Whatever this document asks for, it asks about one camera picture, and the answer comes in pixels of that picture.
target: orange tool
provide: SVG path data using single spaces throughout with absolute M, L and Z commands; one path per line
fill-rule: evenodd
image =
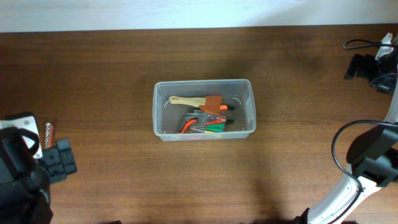
M 210 125 L 210 124 L 221 124 L 221 123 L 224 123 L 225 121 L 226 121 L 226 119 L 224 119 L 224 118 L 217 118 L 217 120 L 208 121 L 208 122 L 206 122 L 206 124 L 207 125 Z
M 189 120 L 188 122 L 186 122 L 184 124 L 184 127 L 182 127 L 181 131 L 179 131 L 179 134 L 183 134 L 188 128 L 189 126 L 191 126 L 193 123 L 197 122 L 199 120 L 199 118 L 193 118 L 191 120 Z
M 211 114 L 220 114 L 220 106 L 223 101 L 222 96 L 205 96 L 185 98 L 179 96 L 170 96 L 169 101 L 171 104 L 190 105 L 197 107 L 204 112 Z
M 230 105 L 221 105 L 220 110 L 235 110 L 235 107 Z

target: clear plastic container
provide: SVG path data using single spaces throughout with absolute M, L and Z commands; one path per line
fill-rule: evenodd
M 234 110 L 223 110 L 220 115 L 233 119 L 222 133 L 185 133 L 178 131 L 185 124 L 188 105 L 173 105 L 170 96 L 201 97 L 221 95 L 223 104 L 234 106 Z M 251 83 L 239 80 L 197 80 L 158 82 L 155 85 L 153 104 L 154 132 L 163 141 L 192 141 L 209 139 L 246 138 L 256 129 L 256 107 Z

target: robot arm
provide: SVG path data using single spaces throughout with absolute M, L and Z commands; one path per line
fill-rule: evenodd
M 388 34 L 383 39 L 383 43 L 388 37 L 391 39 L 392 34 Z M 393 50 L 392 47 L 390 49 L 382 48 L 377 54 L 376 60 L 367 55 L 367 58 L 373 61 L 378 60 L 378 63 L 371 60 L 362 61 L 365 65 L 371 65 L 370 71 L 365 70 L 364 67 L 368 66 L 363 64 L 362 66 L 356 64 L 356 68 L 353 69 L 353 62 L 356 58 L 360 58 L 355 55 L 345 78 L 352 79 L 358 70 L 357 76 L 368 78 L 370 86 L 386 93 L 394 92 L 384 121 L 395 124 L 398 122 L 398 88 L 396 88 L 398 70 L 396 55 L 398 51 L 397 49 Z M 376 69 L 377 65 L 385 66 Z M 347 154 L 349 164 L 347 171 L 357 177 L 362 185 L 362 192 L 359 192 L 358 199 L 356 199 L 359 190 L 358 183 L 344 174 L 320 203 L 306 210 L 300 217 L 300 221 L 305 224 L 340 224 L 364 199 L 380 190 L 381 187 L 386 187 L 390 182 L 396 181 L 398 177 L 398 151 L 391 147 L 397 141 L 398 126 L 385 127 L 379 125 L 358 136 Z
M 76 171 L 69 140 L 40 150 L 31 113 L 0 121 L 0 223 L 50 223 L 50 184 Z

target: wood grain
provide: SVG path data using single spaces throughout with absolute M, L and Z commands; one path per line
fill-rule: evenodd
M 381 40 L 398 25 L 0 34 L 0 116 L 55 121 L 78 172 L 52 186 L 53 223 L 239 223 L 293 218 L 341 177 L 334 133 L 382 120 L 391 97 L 343 80 L 343 42 Z M 247 139 L 162 142 L 153 133 L 160 81 L 247 78 L 257 129 Z M 355 136 L 338 144 L 340 160 Z M 395 223 L 398 187 L 349 220 Z

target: black cable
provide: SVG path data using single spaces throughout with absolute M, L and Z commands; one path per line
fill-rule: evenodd
M 347 208 L 340 214 L 338 215 L 333 221 L 331 221 L 328 224 L 332 224 L 334 222 L 336 222 L 337 220 L 339 220 L 343 215 L 345 215 L 348 210 L 355 204 L 355 202 L 359 199 L 359 196 L 361 195 L 361 192 L 363 192 L 363 186 L 361 181 L 358 180 L 358 178 L 356 178 L 353 174 L 351 174 L 350 172 L 348 172 L 348 170 L 344 169 L 341 164 L 338 162 L 337 157 L 336 157 L 336 151 L 335 151 L 335 146 L 336 146 L 336 142 L 338 139 L 338 136 L 348 127 L 356 125 L 356 124 L 376 124 L 376 125 L 381 125 L 384 127 L 388 127 L 388 128 L 398 128 L 398 124 L 390 124 L 387 122 L 381 122 L 381 121 L 372 121 L 372 120 L 359 120 L 359 121 L 353 121 L 350 122 L 346 125 L 344 125 L 343 127 L 341 127 L 337 133 L 335 134 L 335 137 L 333 137 L 333 140 L 331 142 L 331 156 L 333 157 L 333 160 L 335 162 L 335 164 L 337 165 L 337 167 L 343 171 L 343 173 L 345 173 L 346 175 L 348 175 L 349 177 L 351 177 L 352 179 L 354 179 L 357 183 L 358 183 L 358 193 L 356 194 L 355 198 L 353 199 L 353 201 L 347 206 Z
M 365 45 L 357 45 L 357 46 L 353 46 L 353 47 L 347 47 L 347 44 L 353 43 L 353 42 L 364 42 L 364 43 L 368 43 Z M 370 48 L 370 47 L 393 47 L 393 48 L 397 48 L 397 46 L 393 45 L 393 44 L 383 44 L 381 42 L 373 42 L 370 40 L 364 40 L 364 39 L 353 39 L 353 40 L 349 40 L 347 42 L 345 42 L 343 44 L 343 48 L 345 50 L 355 50 L 355 49 L 365 49 L 365 48 Z

